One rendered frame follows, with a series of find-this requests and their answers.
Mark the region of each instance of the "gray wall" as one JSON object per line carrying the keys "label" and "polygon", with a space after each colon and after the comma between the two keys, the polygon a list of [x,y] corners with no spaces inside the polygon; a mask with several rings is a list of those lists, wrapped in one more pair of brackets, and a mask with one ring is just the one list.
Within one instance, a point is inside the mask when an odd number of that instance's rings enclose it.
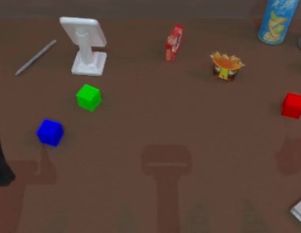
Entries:
{"label": "gray wall", "polygon": [[[267,0],[0,0],[0,17],[257,18]],[[295,14],[301,18],[301,0]]]}

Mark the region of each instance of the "silver pen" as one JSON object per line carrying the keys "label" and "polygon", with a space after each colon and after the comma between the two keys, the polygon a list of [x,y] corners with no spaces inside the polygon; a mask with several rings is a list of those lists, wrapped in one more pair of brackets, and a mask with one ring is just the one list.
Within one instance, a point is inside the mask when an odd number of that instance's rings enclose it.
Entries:
{"label": "silver pen", "polygon": [[26,68],[28,68],[34,61],[36,61],[41,55],[43,55],[47,50],[49,50],[57,40],[52,40],[49,44],[47,44],[40,52],[38,52],[34,57],[32,57],[26,64],[24,64],[16,73],[15,76],[23,72]]}

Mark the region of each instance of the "brown table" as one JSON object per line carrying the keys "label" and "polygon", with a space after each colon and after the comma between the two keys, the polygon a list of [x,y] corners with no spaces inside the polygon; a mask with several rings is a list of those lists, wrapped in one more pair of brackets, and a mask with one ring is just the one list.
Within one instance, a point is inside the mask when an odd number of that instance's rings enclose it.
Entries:
{"label": "brown table", "polygon": [[[167,63],[163,44],[176,22],[184,25],[184,41]],[[0,189],[0,216],[9,216],[0,233],[14,227],[19,233],[156,232],[156,183],[141,169],[141,154],[152,144],[191,152],[192,171],[181,177],[179,196],[171,196],[179,200],[181,232],[301,232],[289,214],[301,198],[301,170],[290,162],[301,154],[301,119],[279,113],[287,92],[301,93],[301,21],[276,47],[259,42],[250,21],[101,25],[108,40],[104,74],[84,77],[70,73],[77,48],[57,20],[0,21],[0,136],[18,177]],[[52,50],[14,77],[55,38]],[[233,83],[212,78],[210,54],[217,50],[246,65]],[[102,91],[93,113],[75,100],[85,83]],[[35,136],[45,117],[65,127],[58,148],[42,147]],[[54,167],[44,164],[34,176],[40,154]]]}

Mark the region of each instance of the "white object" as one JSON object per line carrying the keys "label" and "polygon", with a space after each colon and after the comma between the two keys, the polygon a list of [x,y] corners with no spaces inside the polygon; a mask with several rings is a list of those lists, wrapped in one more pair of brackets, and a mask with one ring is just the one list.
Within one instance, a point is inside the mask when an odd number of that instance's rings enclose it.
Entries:
{"label": "white object", "polygon": [[39,51],[34,57],[32,57],[26,64],[24,64],[18,71],[15,73],[15,76],[22,73],[26,68],[28,68],[34,61],[36,61],[38,58],[40,58],[47,50],[49,50],[55,43],[57,43],[57,40],[52,40],[49,44],[47,44],[41,51]]}
{"label": "white object", "polygon": [[79,46],[72,73],[78,75],[101,76],[107,54],[93,52],[91,47],[105,47],[106,38],[95,19],[61,17],[60,23],[72,42]]}
{"label": "white object", "polygon": [[291,209],[291,213],[301,222],[301,201]]}

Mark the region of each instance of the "blue cylindrical container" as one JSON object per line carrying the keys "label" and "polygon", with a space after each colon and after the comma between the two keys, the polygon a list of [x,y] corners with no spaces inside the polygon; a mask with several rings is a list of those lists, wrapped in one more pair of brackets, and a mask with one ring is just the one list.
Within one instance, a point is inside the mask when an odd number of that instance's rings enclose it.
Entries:
{"label": "blue cylindrical container", "polygon": [[299,0],[269,0],[258,37],[269,45],[284,41]]}

